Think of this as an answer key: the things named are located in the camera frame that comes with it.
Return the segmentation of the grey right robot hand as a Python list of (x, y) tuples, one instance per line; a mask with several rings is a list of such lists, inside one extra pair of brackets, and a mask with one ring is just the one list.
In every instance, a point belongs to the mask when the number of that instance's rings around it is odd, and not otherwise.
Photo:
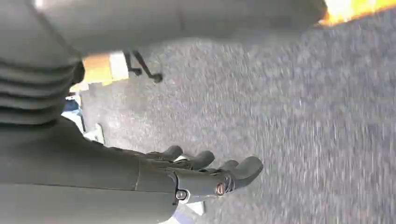
[(181, 38), (285, 38), (323, 0), (3, 0), (0, 3), (0, 221), (157, 224), (179, 203), (219, 198), (261, 173), (254, 156), (209, 168), (203, 151), (143, 154), (86, 139), (62, 116), (83, 58)]

